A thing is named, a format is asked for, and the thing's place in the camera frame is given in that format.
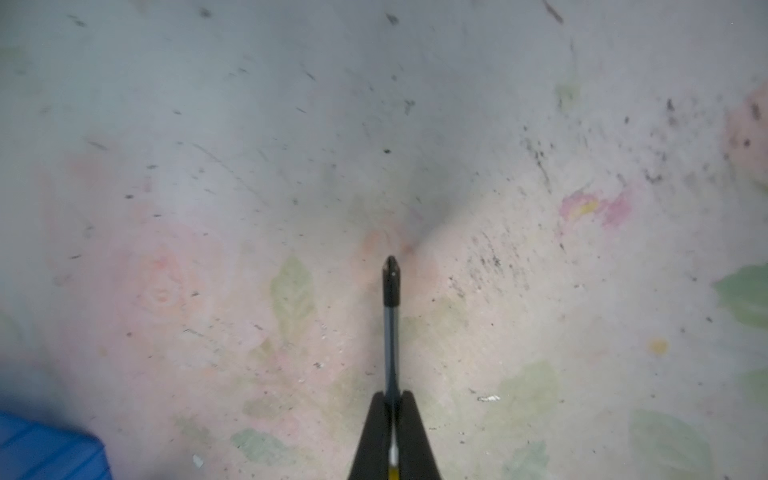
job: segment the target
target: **blue plastic container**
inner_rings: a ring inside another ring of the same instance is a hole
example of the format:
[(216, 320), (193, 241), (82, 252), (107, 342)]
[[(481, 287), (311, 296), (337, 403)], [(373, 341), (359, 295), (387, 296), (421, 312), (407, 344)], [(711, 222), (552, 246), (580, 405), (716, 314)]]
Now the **blue plastic container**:
[(95, 437), (0, 412), (0, 480), (111, 480)]

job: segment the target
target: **floor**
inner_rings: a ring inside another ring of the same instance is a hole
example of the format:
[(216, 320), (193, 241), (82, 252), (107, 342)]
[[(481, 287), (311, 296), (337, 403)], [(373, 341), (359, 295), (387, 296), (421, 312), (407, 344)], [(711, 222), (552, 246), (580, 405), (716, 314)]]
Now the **floor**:
[(768, 3), (0, 3), (0, 408), (343, 478), (768, 477)]

